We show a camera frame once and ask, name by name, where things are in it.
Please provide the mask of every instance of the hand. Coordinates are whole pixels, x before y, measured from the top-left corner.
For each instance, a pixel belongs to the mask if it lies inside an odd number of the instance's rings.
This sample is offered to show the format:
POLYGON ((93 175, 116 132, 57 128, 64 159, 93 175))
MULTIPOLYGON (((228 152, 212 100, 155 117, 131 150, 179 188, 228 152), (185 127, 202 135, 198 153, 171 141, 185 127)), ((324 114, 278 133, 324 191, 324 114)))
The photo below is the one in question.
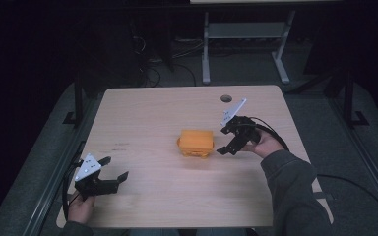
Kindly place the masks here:
POLYGON ((75 197, 76 199, 70 202, 69 205, 68 220, 86 224, 91 218, 96 197, 89 196, 83 201, 82 195, 78 191, 73 194, 73 198, 75 197))
POLYGON ((284 147, 275 139, 273 136, 265 131, 256 129, 261 136, 260 142, 254 143, 252 145, 244 146, 241 151, 251 151, 258 154, 262 158, 266 158, 271 153, 284 149, 284 147))

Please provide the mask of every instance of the metal stand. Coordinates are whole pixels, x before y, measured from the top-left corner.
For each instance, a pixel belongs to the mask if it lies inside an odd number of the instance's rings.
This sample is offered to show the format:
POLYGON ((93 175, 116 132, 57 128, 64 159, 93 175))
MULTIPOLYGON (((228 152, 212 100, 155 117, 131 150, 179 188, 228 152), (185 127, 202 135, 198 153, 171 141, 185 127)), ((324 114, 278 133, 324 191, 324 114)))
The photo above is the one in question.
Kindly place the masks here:
POLYGON ((313 80, 303 84, 302 86, 293 90, 285 92, 285 94, 300 94, 307 89, 321 83, 325 80, 330 80, 324 89, 324 94, 329 98, 335 98, 339 95, 340 91, 344 89, 344 107, 343 118, 346 123, 351 127, 354 126, 367 126, 369 125, 367 119, 361 111, 355 111, 357 120, 352 119, 352 99, 354 93, 354 79, 347 67, 335 67, 330 71, 314 78, 313 80))
POLYGON ((282 55, 289 36, 295 11, 290 11, 286 22, 276 23, 209 23, 209 14, 205 13, 204 53, 202 55, 202 82, 211 82, 210 62, 208 57, 209 38, 280 38, 281 45, 272 52, 273 60, 284 84, 290 82, 282 62, 282 55))
POLYGON ((79 76, 75 78, 75 112, 69 112, 63 121, 63 124, 74 124, 77 128, 83 119, 83 102, 82 102, 82 86, 79 76))

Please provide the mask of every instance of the gray sleeve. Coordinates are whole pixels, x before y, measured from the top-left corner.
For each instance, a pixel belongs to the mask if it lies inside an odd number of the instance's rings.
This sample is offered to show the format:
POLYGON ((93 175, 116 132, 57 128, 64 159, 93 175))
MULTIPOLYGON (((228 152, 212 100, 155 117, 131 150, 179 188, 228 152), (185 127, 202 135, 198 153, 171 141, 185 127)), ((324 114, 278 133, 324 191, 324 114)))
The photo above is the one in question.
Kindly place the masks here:
POLYGON ((59 234, 59 236, 93 236, 94 233, 91 228, 89 228, 85 224, 81 224, 75 221, 67 221, 64 225, 63 231, 59 234))
POLYGON ((261 163, 272 194, 275 235, 332 235, 325 209, 314 198, 315 168, 286 150, 261 163))

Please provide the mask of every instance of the table leg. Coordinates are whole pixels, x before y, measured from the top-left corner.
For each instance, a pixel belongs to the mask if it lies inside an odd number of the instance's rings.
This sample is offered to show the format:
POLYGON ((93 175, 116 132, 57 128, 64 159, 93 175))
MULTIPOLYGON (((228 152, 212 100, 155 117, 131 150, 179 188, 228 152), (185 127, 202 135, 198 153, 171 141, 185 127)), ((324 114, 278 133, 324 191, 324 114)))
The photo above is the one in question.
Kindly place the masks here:
POLYGON ((79 75, 76 76, 75 82, 75 112, 69 112, 66 115, 66 118, 63 121, 63 124, 74 124, 75 128, 78 128, 78 126, 82 122, 83 118, 83 102, 82 102, 82 85, 79 78, 79 75))
POLYGON ((210 61, 208 59, 208 12, 205 13, 204 23, 204 53, 202 54, 202 83, 209 85, 210 78, 210 61))
POLYGON ((286 46, 287 38, 289 36, 290 28, 292 26, 293 18, 295 11, 290 11, 287 21, 284 24, 281 45, 278 50, 272 52, 273 60, 275 61, 276 68, 278 69, 279 76, 281 77, 282 83, 288 84, 290 82, 289 77, 287 76, 286 69, 284 68, 284 63, 282 62, 282 55, 284 53, 284 47, 286 46))

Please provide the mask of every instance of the wire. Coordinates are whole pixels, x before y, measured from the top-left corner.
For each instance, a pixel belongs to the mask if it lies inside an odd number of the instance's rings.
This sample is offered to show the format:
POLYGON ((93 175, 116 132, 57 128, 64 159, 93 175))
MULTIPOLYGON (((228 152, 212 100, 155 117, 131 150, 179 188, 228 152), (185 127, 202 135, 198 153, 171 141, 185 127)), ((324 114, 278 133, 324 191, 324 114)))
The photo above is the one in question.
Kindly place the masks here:
POLYGON ((270 126, 268 123, 266 123, 264 120, 262 120, 262 119, 259 119, 259 118, 257 118, 257 117, 248 117, 248 118, 250 118, 250 119, 254 119, 254 120, 258 120, 258 121, 261 121, 263 124, 265 124, 269 129, 271 129, 273 132, 276 132, 273 128, 272 128, 272 126, 270 126))
POLYGON ((241 126, 257 127, 257 125, 255 125, 255 124, 235 124, 231 127, 241 127, 241 126))
POLYGON ((156 86, 159 85, 159 83, 160 83, 160 81, 161 81, 161 74, 160 74, 160 72, 159 72, 158 70, 156 70, 156 69, 154 69, 154 68, 149 67, 149 68, 147 68, 147 69, 150 69, 150 70, 154 71, 154 72, 157 74, 157 81, 156 81, 155 84, 152 86, 152 85, 151 85, 151 81, 152 81, 152 80, 150 80, 149 76, 147 75, 147 80, 146 80, 146 84, 145 84, 145 86, 147 85, 147 82, 149 82, 150 87, 154 88, 154 87, 156 87, 156 86))
POLYGON ((377 198, 374 194, 372 194, 369 190, 367 190, 367 189, 364 188, 363 186, 361 186, 361 185, 355 183, 355 182, 352 181, 352 180, 349 180, 349 179, 344 178, 344 177, 341 177, 341 176, 328 175, 328 174, 317 174, 317 176, 346 181, 346 182, 350 183, 351 185, 354 185, 355 187, 357 187, 357 188, 359 188, 360 190, 364 191, 366 194, 368 194, 370 197, 372 197, 372 198, 378 203, 378 198, 377 198))
MULTIPOLYGON (((77 150, 76 150, 76 153, 73 155, 73 157, 70 159, 70 163, 69 163, 69 167, 68 167, 68 169, 64 172, 64 174, 63 174, 63 178, 61 179, 61 181, 60 181, 60 183, 58 184, 58 186, 57 186, 57 190, 58 189, 60 189, 60 187, 62 187, 62 193, 61 193, 61 195, 62 195, 62 199, 64 198, 63 197, 63 190, 64 190, 64 179, 65 179, 65 176, 66 176, 66 174, 67 174, 67 172, 70 172, 69 170, 70 170, 70 168, 72 168, 73 166, 78 166, 78 165, 80 165, 81 164, 81 162, 79 162, 79 163, 74 163, 74 161, 76 160, 76 158, 82 153, 82 151, 83 151, 83 145, 85 144, 85 141, 81 141, 80 142, 80 144, 79 144, 79 146, 78 146, 78 148, 77 148, 77 150)), ((58 195, 57 195, 57 193, 55 193, 54 195, 53 195, 53 197, 52 197, 52 199, 51 199, 51 202, 52 203, 54 203, 54 201, 55 201, 55 199, 56 199, 56 197, 57 197, 58 195)), ((44 221, 47 219, 47 217, 48 217, 48 211, 47 211, 47 213, 44 215, 44 221)), ((41 231, 42 231, 42 227, 43 227, 43 224, 41 224, 40 225, 40 228, 39 228, 39 234, 41 233, 41 231)))
POLYGON ((77 194, 71 201, 70 201, 70 203, 69 203, 69 207, 70 207, 70 204, 77 198, 77 197, 79 197, 79 195, 81 195, 81 194, 77 194))
POLYGON ((63 213, 64 213, 64 217, 67 218, 69 217, 69 204, 68 204, 68 200, 67 200, 67 191, 68 191, 68 188, 69 188, 69 176, 72 174, 72 172, 76 169, 75 166, 70 166, 66 172, 64 173, 64 176, 63 176, 63 186, 62 186, 62 193, 61 193, 61 197, 62 197, 62 202, 63 202, 63 213))
POLYGON ((209 56, 210 57, 228 57, 236 54, 240 54, 240 50, 235 50, 234 46, 228 45, 224 40, 213 41, 209 43, 209 56))
POLYGON ((188 49, 186 51, 183 51, 183 52, 180 52, 180 53, 177 53, 177 54, 173 55, 172 58, 178 58, 178 57, 187 56, 189 54, 197 52, 199 49, 203 48, 203 46, 204 46, 204 42, 201 42, 201 43, 199 43, 198 45, 194 46, 191 49, 188 49))
POLYGON ((173 64, 173 66, 178 66, 178 67, 186 69, 192 75, 193 86, 194 87, 196 86, 196 77, 195 77, 195 74, 193 74, 193 72, 188 67, 180 65, 180 64, 173 64))
POLYGON ((175 38, 173 39, 173 41, 175 42, 178 42, 178 43, 182 43, 182 44, 186 44, 186 45, 193 45, 193 44, 196 44, 198 42, 202 42, 204 41, 203 39, 199 38, 199 39, 184 39, 184 38, 175 38))
POLYGON ((120 236, 126 236, 126 235, 129 235, 129 233, 130 233, 130 230, 126 229, 120 236))
POLYGON ((144 49, 146 49, 146 41, 142 37, 134 36, 134 39, 140 39, 143 42, 143 46, 140 49, 140 52, 143 52, 144 49))

